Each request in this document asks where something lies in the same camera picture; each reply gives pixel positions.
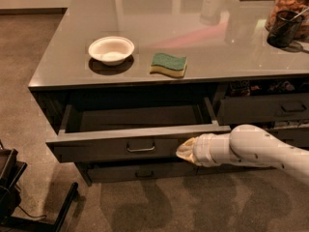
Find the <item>countertop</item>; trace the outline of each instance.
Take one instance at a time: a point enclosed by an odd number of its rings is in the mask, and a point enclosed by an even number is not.
[[[40,61],[33,91],[269,78],[309,73],[309,41],[297,50],[267,43],[272,1],[72,0]],[[135,44],[118,67],[93,61],[89,45],[122,36]],[[150,74],[155,53],[187,57],[184,78]]]

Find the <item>glass jar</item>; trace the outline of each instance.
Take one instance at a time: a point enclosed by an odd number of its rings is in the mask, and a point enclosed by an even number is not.
[[[266,29],[270,30],[279,11],[290,10],[294,12],[302,12],[309,7],[309,0],[275,0],[274,7],[268,16]],[[295,39],[303,39],[309,36],[309,13],[304,13],[304,21],[295,34]]]

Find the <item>floor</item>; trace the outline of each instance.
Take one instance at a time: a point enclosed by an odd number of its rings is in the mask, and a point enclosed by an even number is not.
[[[74,165],[58,163],[45,145],[54,131],[27,85],[60,20],[0,16],[0,139],[28,163],[19,187],[30,215],[54,221],[77,182],[64,231],[309,231],[309,187],[279,170],[87,187]]]

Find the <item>sponge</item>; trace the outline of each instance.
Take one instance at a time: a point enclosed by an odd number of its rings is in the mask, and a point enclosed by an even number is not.
[[[183,77],[186,69],[186,57],[174,57],[165,53],[156,53],[150,67],[150,73],[162,73],[171,77]]]

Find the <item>bowl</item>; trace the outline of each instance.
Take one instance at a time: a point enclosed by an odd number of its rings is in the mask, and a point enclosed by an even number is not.
[[[93,42],[88,49],[90,56],[107,66],[117,66],[132,54],[134,44],[123,37],[104,37]]]

